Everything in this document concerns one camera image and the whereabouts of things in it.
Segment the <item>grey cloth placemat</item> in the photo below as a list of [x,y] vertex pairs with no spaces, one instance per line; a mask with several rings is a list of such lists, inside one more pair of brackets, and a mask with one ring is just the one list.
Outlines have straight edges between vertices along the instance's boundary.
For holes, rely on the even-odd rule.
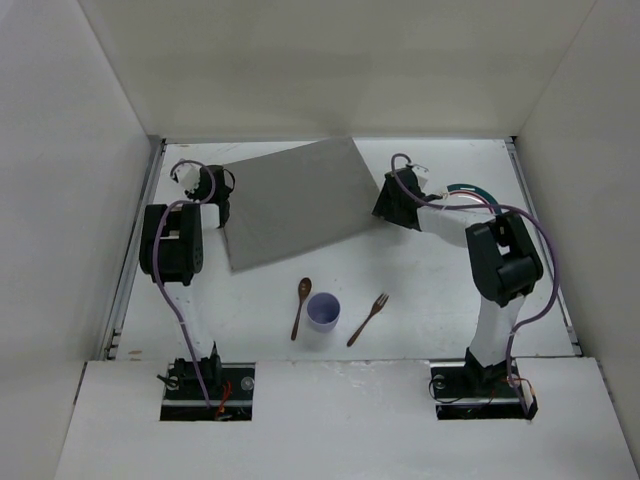
[[232,271],[305,254],[371,229],[379,187],[351,138],[241,160],[224,238]]

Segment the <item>white plate with coloured rim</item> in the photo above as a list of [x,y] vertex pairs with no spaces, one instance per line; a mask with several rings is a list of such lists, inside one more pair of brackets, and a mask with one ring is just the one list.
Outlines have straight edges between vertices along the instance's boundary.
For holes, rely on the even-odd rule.
[[467,199],[473,199],[477,203],[487,205],[493,214],[501,214],[502,209],[498,205],[496,198],[487,190],[468,183],[453,183],[447,185],[443,193],[445,196],[462,196]]

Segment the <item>dark wooden fork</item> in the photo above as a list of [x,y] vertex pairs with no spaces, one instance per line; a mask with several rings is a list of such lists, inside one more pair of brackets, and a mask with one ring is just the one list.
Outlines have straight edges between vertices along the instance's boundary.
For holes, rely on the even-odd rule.
[[346,343],[346,347],[350,348],[357,341],[363,330],[366,328],[367,324],[370,320],[376,316],[386,305],[388,302],[389,295],[386,293],[381,294],[373,303],[371,310],[365,320],[361,323],[361,325],[356,329],[356,331],[351,335],[349,340]]

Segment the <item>dark wooden spoon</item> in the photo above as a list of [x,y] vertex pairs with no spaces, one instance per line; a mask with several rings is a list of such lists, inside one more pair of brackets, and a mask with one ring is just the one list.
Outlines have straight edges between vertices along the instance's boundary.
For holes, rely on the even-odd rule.
[[296,312],[294,324],[293,324],[291,335],[290,335],[291,341],[295,341],[297,338],[302,308],[305,304],[305,301],[309,297],[311,290],[312,290],[311,279],[309,277],[302,278],[297,287],[298,307],[297,307],[297,312]]

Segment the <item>lilac plastic cup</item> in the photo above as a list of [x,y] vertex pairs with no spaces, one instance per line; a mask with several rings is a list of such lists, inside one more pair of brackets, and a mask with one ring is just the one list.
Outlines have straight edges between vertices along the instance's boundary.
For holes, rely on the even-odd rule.
[[306,304],[306,315],[311,328],[319,333],[333,330],[340,318],[341,304],[331,293],[314,294]]

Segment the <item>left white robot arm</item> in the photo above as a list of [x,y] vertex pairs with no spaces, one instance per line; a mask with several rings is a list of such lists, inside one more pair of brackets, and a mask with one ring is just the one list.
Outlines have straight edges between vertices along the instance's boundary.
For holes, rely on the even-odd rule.
[[216,206],[214,226],[224,227],[235,177],[221,165],[186,159],[179,160],[169,176],[184,197],[169,205],[145,207],[139,264],[175,315],[180,344],[186,349],[186,356],[175,360],[173,370],[162,381],[180,393],[197,388],[196,397],[209,404],[222,385],[222,367],[215,341],[193,300],[193,280],[204,266],[201,208]]

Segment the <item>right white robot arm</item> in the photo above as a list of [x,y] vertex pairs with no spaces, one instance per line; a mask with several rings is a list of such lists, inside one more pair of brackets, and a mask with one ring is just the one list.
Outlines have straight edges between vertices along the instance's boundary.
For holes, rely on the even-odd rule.
[[543,266],[519,214],[426,206],[429,199],[415,173],[405,167],[385,174],[373,215],[467,251],[481,303],[464,374],[467,384],[479,389],[507,376],[509,339]]

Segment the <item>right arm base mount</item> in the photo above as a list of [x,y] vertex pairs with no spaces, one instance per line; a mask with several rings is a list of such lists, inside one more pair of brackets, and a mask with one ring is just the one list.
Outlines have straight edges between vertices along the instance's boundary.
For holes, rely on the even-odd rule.
[[539,411],[531,382],[512,367],[513,378],[499,374],[487,383],[474,384],[463,362],[439,362],[430,365],[428,390],[435,402],[436,418],[441,421],[525,420]]

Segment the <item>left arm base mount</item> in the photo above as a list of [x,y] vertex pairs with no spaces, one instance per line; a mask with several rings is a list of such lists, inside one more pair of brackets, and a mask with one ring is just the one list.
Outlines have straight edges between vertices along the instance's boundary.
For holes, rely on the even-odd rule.
[[256,365],[222,363],[218,358],[199,363],[203,382],[192,362],[176,359],[164,375],[160,420],[165,422],[245,422],[252,419]]

